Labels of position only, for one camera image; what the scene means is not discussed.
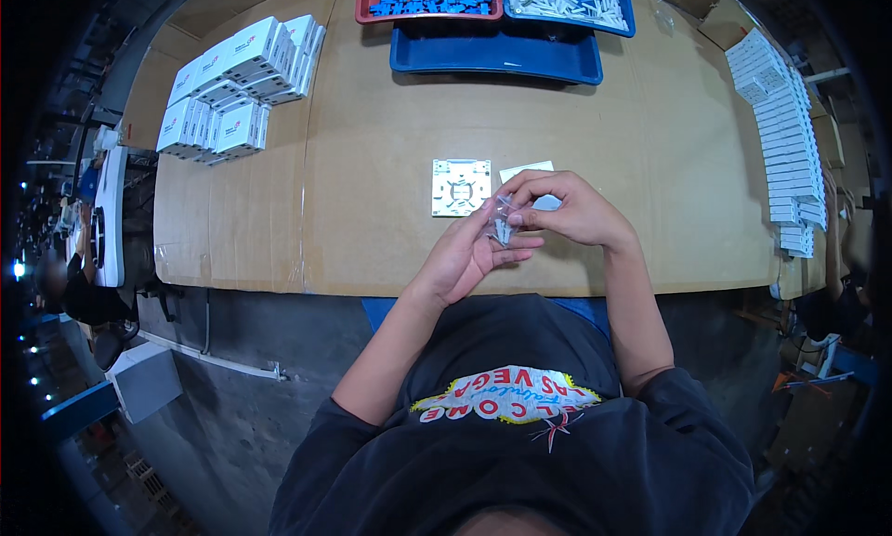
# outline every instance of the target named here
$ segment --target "row of white components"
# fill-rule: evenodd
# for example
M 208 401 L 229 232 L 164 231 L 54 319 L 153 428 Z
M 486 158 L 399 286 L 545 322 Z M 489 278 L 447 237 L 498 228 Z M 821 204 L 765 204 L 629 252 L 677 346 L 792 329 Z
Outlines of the row of white components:
M 189 96 L 214 110 L 243 97 L 275 99 L 275 104 L 302 98 L 301 80 L 311 75 L 307 70 L 324 37 L 325 28 L 312 15 L 253 23 L 185 64 L 174 79 L 168 108 Z
M 508 0 L 508 11 L 629 30 L 619 0 Z
M 158 151 L 199 163 L 224 163 L 266 149 L 270 105 L 247 99 L 225 114 L 186 98 L 164 113 Z
M 780 227 L 780 247 L 793 257 L 814 257 L 814 227 Z
M 771 221 L 802 231 L 799 242 L 792 241 L 792 232 L 781 234 L 781 247 L 791 255 L 811 257 L 812 227 L 827 228 L 827 211 L 805 83 L 758 29 L 725 54 L 735 89 L 753 106 Z

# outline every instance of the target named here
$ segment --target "stack of white boxes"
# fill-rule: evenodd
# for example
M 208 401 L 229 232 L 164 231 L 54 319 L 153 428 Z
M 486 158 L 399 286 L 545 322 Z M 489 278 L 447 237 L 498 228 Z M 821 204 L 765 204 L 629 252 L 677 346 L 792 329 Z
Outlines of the stack of white boxes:
M 780 247 L 791 256 L 811 258 L 814 227 L 827 229 L 827 211 L 805 83 L 758 29 L 725 56 L 734 88 L 755 112 Z
M 157 151 L 216 164 L 265 149 L 269 111 L 307 96 L 325 34 L 312 15 L 267 17 L 185 64 Z

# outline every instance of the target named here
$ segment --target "red tray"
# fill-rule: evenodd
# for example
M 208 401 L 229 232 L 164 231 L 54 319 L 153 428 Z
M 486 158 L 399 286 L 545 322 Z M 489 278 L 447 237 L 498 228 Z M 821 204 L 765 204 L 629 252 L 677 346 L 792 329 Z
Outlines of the red tray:
M 356 0 L 356 21 L 359 23 L 378 23 L 380 21 L 396 21 L 413 19 L 417 17 L 448 17 L 458 20 L 500 20 L 504 14 L 502 8 L 502 0 L 492 0 L 489 15 L 479 15 L 476 13 L 404 13 L 403 15 L 381 15 L 374 16 L 368 12 L 368 7 L 374 6 L 381 0 Z

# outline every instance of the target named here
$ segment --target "workbench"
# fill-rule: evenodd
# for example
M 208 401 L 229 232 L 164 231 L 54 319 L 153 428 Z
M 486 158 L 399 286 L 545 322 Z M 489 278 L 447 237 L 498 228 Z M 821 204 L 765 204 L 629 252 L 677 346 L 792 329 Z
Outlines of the workbench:
M 696 23 L 663 6 L 675 28 L 657 27 L 656 0 L 632 0 L 633 39 L 596 34 L 598 87 L 396 74 L 391 26 L 360 26 L 354 0 L 239 3 L 249 2 L 229 14 L 220 7 L 236 0 L 187 2 L 152 42 L 128 99 L 124 143 L 153 149 L 173 76 L 195 55 L 268 15 L 312 13 L 328 27 L 310 96 L 273 108 L 266 151 L 214 167 L 162 155 L 163 281 L 395 296 L 450 223 L 431 217 L 436 158 L 491 160 L 493 176 L 540 161 L 577 172 L 636 228 L 659 293 L 778 281 L 752 108 Z M 598 249 L 546 238 L 477 292 L 603 294 Z

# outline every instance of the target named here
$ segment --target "star graphic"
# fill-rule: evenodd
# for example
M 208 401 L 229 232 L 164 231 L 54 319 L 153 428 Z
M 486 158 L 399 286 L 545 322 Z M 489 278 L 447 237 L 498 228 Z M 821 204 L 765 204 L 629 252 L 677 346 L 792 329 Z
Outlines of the star graphic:
M 566 412 L 561 412 L 561 423 L 558 425 L 554 425 L 554 423 L 552 423 L 550 419 L 544 418 L 545 423 L 548 424 L 549 427 L 542 431 L 534 431 L 533 433 L 530 433 L 530 435 L 534 436 L 530 441 L 536 441 L 542 435 L 545 435 L 547 433 L 549 435 L 549 454 L 551 454 L 551 447 L 552 445 L 554 445 L 555 441 L 555 433 L 557 433 L 558 431 L 563 431 L 563 433 L 569 435 L 570 431 L 568 431 L 566 427 L 574 423 L 579 418 L 582 418 L 583 416 L 585 416 L 584 412 L 576 418 L 570 420 L 569 417 L 566 415 Z

